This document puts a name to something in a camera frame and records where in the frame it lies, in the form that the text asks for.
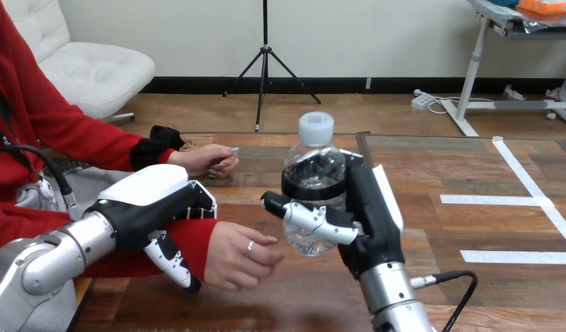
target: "orange box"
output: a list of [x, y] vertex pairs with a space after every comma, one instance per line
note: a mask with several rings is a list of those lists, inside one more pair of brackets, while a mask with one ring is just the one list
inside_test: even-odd
[[562, 14], [566, 13], [566, 1], [520, 0], [519, 8], [544, 15]]

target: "white wall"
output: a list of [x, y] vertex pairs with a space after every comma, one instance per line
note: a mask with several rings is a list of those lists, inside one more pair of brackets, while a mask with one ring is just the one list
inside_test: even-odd
[[[262, 45], [261, 0], [60, 2], [73, 41], [139, 50], [157, 76], [236, 76]], [[302, 77], [463, 77], [479, 26], [465, 0], [269, 0], [268, 13], [269, 44]], [[566, 41], [489, 32], [479, 76], [564, 75]]]

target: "plastic water bottle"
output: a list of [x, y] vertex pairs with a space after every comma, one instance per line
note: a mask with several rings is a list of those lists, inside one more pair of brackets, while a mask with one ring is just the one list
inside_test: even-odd
[[[317, 208], [345, 210], [346, 161], [332, 145], [334, 119], [328, 113], [307, 113], [300, 118], [299, 133], [300, 143], [290, 150], [285, 160], [283, 194]], [[287, 241], [303, 255], [321, 255], [336, 246], [287, 222], [283, 229]]]

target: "woman's hand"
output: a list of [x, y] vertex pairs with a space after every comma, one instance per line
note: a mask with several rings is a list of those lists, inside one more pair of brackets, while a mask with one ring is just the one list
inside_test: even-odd
[[[254, 244], [246, 256], [251, 241]], [[280, 252], [267, 248], [274, 243], [275, 237], [236, 223], [218, 222], [210, 236], [206, 283], [232, 291], [256, 287], [283, 259]]]
[[235, 152], [229, 147], [210, 144], [190, 151], [175, 151], [167, 160], [167, 164], [184, 167], [190, 176], [208, 174], [210, 178], [225, 178], [238, 165]]

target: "red sleeve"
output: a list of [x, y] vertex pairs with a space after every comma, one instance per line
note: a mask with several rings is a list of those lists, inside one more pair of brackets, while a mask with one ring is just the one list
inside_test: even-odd
[[15, 239], [32, 239], [68, 221], [67, 213], [23, 209], [0, 202], [0, 248]]
[[[206, 270], [210, 236], [217, 222], [216, 219], [176, 221], [166, 228], [185, 257], [192, 275], [202, 281]], [[125, 251], [90, 266], [83, 277], [141, 277], [159, 273], [161, 271], [143, 252]]]
[[[0, 202], [0, 248], [14, 239], [32, 239], [68, 222], [67, 213], [32, 210]], [[215, 219], [196, 219], [176, 221], [166, 228], [190, 265], [191, 273], [201, 280], [206, 269], [210, 236], [216, 223]], [[139, 277], [159, 273], [161, 271], [142, 251], [126, 251], [112, 254], [88, 267], [84, 276]]]
[[[142, 138], [84, 115], [70, 105], [37, 65], [32, 51], [4, 9], [3, 33], [8, 39], [31, 125], [49, 147], [96, 167], [132, 171], [130, 150]], [[159, 162], [168, 155], [159, 156]]]

